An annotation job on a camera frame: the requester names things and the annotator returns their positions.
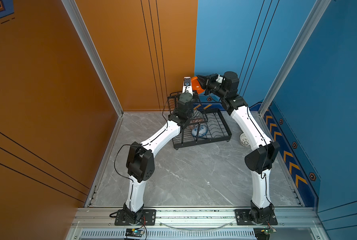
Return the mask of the orange plastic bowl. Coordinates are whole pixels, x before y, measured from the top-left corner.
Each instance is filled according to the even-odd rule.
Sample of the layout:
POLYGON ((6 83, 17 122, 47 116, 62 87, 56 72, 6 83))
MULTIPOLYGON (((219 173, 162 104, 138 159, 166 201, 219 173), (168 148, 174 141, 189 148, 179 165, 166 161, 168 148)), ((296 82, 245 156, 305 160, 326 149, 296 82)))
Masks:
POLYGON ((198 81, 198 77, 193 77, 191 78, 191 86, 192 86, 192 90, 196 91, 197 94, 202 94, 205 90, 201 87, 199 81, 198 81))

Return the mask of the blue patterned bowl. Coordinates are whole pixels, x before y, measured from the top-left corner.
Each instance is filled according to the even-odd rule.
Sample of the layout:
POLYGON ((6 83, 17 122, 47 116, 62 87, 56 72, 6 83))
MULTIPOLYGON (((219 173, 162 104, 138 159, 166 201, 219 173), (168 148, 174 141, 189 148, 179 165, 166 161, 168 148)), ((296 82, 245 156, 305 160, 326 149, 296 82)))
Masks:
POLYGON ((195 138, 205 138, 208 133, 208 127, 206 125, 197 125, 191 130, 191 134, 195 138))

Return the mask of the white lattice patterned bowl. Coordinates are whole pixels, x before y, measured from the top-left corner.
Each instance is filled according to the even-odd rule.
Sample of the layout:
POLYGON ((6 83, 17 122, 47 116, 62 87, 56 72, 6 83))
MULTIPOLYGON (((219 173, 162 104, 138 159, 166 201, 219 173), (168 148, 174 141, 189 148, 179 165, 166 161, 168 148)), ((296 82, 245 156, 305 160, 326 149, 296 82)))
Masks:
POLYGON ((249 143, 249 140, 248 140, 246 134, 242 133, 242 134, 239 136, 239 139, 240 139, 240 142, 241 142, 244 146, 250 148, 250 143, 249 143))

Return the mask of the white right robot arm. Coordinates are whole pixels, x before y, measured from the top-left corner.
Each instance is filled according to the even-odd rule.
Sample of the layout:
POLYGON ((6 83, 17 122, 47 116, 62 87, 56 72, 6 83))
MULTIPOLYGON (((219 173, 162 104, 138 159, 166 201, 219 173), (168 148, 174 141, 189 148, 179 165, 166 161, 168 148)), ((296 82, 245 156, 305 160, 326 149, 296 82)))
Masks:
POLYGON ((256 225, 269 223, 274 217, 274 205, 270 199, 269 179, 272 164, 280 145, 272 141, 252 116, 247 102, 238 94, 239 78, 235 72, 223 75, 198 75, 197 81, 206 94, 220 98, 225 111, 237 122, 245 134, 251 153, 244 158, 252 174, 253 194, 249 218, 256 225))

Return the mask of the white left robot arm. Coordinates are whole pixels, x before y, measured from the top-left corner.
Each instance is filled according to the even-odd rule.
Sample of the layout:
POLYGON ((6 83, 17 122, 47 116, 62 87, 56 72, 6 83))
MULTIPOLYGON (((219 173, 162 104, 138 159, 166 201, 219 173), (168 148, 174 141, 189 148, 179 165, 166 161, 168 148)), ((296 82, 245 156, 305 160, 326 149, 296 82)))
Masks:
POLYGON ((165 125, 150 138, 141 143, 128 144, 129 152, 126 162, 129 191, 122 210, 118 211, 131 225, 143 224, 144 191, 146 182, 155 171, 154 158, 159 151, 181 130, 185 129, 193 116, 194 97, 192 91, 183 91, 178 95, 177 105, 169 115, 165 125))

